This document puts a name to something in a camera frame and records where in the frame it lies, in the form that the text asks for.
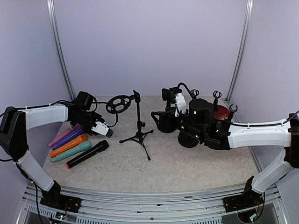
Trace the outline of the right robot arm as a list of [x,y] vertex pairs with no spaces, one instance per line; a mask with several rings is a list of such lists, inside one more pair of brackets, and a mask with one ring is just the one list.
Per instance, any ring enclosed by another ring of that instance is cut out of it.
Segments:
[[179,130],[179,143],[188,148],[204,144],[215,150],[230,150],[247,146],[281,146],[283,150],[262,172],[250,177],[244,191],[223,198],[226,212],[242,210],[264,202],[266,189],[299,167],[299,118],[275,122],[240,124],[214,118],[214,105],[201,98],[189,102],[189,111],[183,112],[179,102],[164,112],[151,112],[159,131]]

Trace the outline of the purple microphone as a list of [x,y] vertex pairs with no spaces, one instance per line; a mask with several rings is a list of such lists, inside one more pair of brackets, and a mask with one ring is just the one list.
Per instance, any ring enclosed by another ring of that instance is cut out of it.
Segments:
[[75,139],[76,137],[78,137],[79,135],[84,134],[83,128],[81,126],[79,126],[78,128],[76,128],[73,132],[71,132],[70,134],[68,134],[67,136],[65,136],[64,138],[62,138],[61,140],[59,140],[57,143],[55,143],[51,149],[52,150],[56,150],[59,147],[67,144],[68,142],[70,142],[71,140]]

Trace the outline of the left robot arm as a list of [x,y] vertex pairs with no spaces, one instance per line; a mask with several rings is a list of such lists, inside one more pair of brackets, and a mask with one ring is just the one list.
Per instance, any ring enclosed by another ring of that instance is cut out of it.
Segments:
[[113,130],[100,114],[90,110],[94,99],[91,94],[81,91],[71,102],[24,108],[10,106],[1,114],[0,145],[20,172],[41,190],[42,205],[77,213],[82,200],[61,194],[61,186],[46,174],[31,154],[27,132],[36,127],[69,121],[71,125],[80,124],[88,135],[111,138]]

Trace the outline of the pink microphone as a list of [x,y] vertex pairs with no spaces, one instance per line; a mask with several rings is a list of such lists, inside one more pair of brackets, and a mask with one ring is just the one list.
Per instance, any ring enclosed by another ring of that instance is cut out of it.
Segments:
[[57,135],[49,144],[48,147],[52,147],[55,143],[66,137],[68,134],[75,131],[78,127],[80,127],[79,124],[76,124],[75,126],[68,127],[64,131],[62,131],[59,135]]

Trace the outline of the black microphone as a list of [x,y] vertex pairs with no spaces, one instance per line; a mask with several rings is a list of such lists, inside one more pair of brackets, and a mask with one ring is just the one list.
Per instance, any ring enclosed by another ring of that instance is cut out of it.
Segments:
[[66,167],[68,169],[71,169],[72,167],[86,161],[87,159],[95,156],[96,154],[105,151],[106,149],[108,149],[108,147],[109,147],[109,143],[106,140],[99,141],[96,145],[94,145],[90,149],[84,151],[83,153],[79,154],[78,156],[66,162]]

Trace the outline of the orange microphone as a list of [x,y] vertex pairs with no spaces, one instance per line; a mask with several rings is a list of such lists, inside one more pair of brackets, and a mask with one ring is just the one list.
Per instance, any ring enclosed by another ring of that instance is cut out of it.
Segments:
[[76,147],[77,145],[79,145],[80,143],[87,141],[88,137],[86,134],[82,134],[78,137],[76,137],[75,139],[71,140],[70,142],[66,143],[65,145],[59,147],[58,149],[55,149],[53,152],[50,153],[50,158],[53,158],[73,147]]

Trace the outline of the black tripod mic stand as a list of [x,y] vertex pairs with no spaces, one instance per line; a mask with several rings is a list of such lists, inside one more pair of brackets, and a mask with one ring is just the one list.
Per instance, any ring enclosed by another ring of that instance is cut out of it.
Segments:
[[141,121],[141,114],[140,114],[140,102],[141,102],[141,96],[140,93],[133,90],[133,94],[130,96],[127,95],[118,95],[113,98],[111,98],[107,104],[106,104],[106,111],[110,114],[115,114],[116,117],[118,117],[118,114],[125,112],[130,106],[131,102],[135,101],[136,103],[136,114],[137,114],[137,132],[134,136],[129,137],[124,140],[120,140],[119,143],[122,144],[127,141],[134,141],[141,145],[147,155],[148,161],[151,160],[146,146],[144,144],[144,139],[148,134],[152,134],[154,130],[150,130],[148,132],[143,132],[142,128],[146,126],[146,123]]

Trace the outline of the teal microphone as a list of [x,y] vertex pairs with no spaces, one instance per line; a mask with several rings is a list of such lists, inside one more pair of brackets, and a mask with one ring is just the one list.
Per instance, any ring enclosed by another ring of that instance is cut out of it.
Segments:
[[82,143],[80,143],[79,145],[77,145],[76,147],[73,147],[53,158],[50,159],[51,163],[57,162],[57,161],[62,161],[66,158],[69,158],[79,152],[83,152],[85,150],[88,150],[91,147],[91,143],[90,141],[84,141]]

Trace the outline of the tall round stand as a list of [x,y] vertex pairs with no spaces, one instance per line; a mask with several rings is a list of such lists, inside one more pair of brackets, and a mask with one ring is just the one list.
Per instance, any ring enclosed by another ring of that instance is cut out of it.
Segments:
[[170,111],[172,109],[172,104],[174,104],[174,95],[173,95],[173,88],[163,88],[162,89],[162,100],[166,102],[166,111]]

